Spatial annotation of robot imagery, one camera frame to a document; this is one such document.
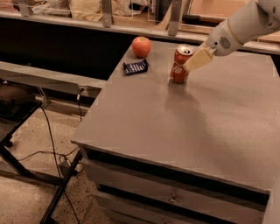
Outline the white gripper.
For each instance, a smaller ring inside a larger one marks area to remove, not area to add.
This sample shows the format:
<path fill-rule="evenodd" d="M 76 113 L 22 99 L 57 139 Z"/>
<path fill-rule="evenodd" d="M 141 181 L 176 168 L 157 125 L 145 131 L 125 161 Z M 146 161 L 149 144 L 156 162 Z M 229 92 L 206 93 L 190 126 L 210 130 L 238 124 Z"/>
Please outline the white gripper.
<path fill-rule="evenodd" d="M 183 65 L 188 73 L 210 63 L 214 55 L 227 56 L 231 54 L 240 49 L 243 43 L 235 35 L 229 19 L 226 19 L 211 31 L 206 40 L 206 46 L 206 48 L 199 48 Z"/>

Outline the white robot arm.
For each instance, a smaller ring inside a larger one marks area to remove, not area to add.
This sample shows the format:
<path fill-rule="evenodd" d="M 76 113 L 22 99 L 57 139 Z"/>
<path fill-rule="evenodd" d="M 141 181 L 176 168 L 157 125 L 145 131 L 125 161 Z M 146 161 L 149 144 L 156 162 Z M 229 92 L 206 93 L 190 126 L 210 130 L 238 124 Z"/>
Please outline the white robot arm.
<path fill-rule="evenodd" d="M 252 39 L 280 30 L 280 0 L 250 0 L 219 23 L 184 64 L 187 72 L 210 63 L 214 56 L 227 56 Z"/>

